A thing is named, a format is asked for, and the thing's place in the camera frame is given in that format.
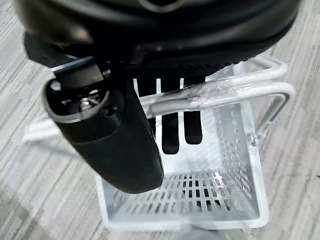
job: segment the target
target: gray carpet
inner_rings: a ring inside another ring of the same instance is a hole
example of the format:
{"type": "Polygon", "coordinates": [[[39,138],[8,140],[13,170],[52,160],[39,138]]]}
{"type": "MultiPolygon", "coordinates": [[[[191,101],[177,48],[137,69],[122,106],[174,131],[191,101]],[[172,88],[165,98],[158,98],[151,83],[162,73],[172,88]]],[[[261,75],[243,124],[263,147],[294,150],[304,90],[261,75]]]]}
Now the gray carpet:
{"type": "MultiPolygon", "coordinates": [[[[293,29],[266,54],[289,65],[297,90],[260,149],[271,220],[249,237],[320,236],[320,1],[305,0],[293,29]]],[[[40,91],[52,75],[26,58],[23,27],[0,1],[0,239],[163,239],[171,233],[110,233],[100,217],[93,170],[82,160],[21,143],[44,112],[40,91]]],[[[257,119],[266,103],[253,105],[257,119]]]]}

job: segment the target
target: white shopping basket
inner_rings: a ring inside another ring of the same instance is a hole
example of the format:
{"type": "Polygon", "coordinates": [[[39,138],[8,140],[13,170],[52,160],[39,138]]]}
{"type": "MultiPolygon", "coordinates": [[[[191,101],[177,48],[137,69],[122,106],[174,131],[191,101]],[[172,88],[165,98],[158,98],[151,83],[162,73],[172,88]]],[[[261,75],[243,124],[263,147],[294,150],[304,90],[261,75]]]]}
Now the white shopping basket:
{"type": "MultiPolygon", "coordinates": [[[[121,192],[97,176],[101,215],[108,229],[248,229],[268,222],[258,141],[295,98],[295,91],[288,83],[274,81],[286,73],[285,64],[262,56],[251,61],[264,70],[245,73],[245,64],[240,63],[219,71],[214,80],[140,98],[146,116],[157,116],[158,146],[162,145],[161,115],[179,112],[179,152],[166,155],[159,147],[163,183],[145,193],[121,192]],[[255,129],[249,101],[267,96],[273,96],[274,101],[255,129]],[[203,139],[198,145],[185,142],[183,111],[201,111],[203,139]]],[[[52,122],[42,132],[39,123],[34,126],[38,130],[31,126],[25,135],[27,141],[59,132],[52,122]]]]}

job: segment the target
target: silver metal bar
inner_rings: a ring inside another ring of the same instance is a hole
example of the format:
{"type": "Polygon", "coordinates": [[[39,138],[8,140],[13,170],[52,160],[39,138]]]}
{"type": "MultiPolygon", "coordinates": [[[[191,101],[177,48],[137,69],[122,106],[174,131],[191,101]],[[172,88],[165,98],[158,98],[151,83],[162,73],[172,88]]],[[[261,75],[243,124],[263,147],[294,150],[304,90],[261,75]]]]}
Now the silver metal bar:
{"type": "Polygon", "coordinates": [[[147,118],[154,118],[158,115],[207,110],[268,96],[275,99],[256,129],[256,134],[263,139],[284,106],[295,99],[295,89],[286,82],[264,81],[231,85],[209,81],[187,89],[142,97],[140,102],[147,118]]]}

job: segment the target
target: basket handle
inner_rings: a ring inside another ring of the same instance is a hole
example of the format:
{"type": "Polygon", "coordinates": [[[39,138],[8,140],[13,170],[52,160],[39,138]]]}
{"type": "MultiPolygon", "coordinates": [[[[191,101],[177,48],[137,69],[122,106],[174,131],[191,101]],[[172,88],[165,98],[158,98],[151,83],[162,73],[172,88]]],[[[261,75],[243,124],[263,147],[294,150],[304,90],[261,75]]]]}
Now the basket handle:
{"type": "Polygon", "coordinates": [[[295,89],[289,83],[271,80],[245,84],[232,83],[230,79],[207,81],[178,91],[141,97],[140,102],[150,119],[158,115],[207,110],[269,96],[273,96],[274,101],[256,128],[256,134],[263,139],[281,110],[295,99],[295,89]]]}

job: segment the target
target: black controller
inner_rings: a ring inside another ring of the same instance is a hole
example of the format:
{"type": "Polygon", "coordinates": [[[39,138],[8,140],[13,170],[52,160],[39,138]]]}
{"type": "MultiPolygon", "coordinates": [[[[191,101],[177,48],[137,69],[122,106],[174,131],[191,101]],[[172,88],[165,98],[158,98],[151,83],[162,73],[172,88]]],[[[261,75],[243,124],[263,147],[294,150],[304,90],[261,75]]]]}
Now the black controller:
{"type": "Polygon", "coordinates": [[[56,78],[43,92],[45,108],[84,160],[124,192],[159,187],[164,172],[158,147],[123,71],[114,67],[103,76],[92,59],[53,71],[56,78]]]}

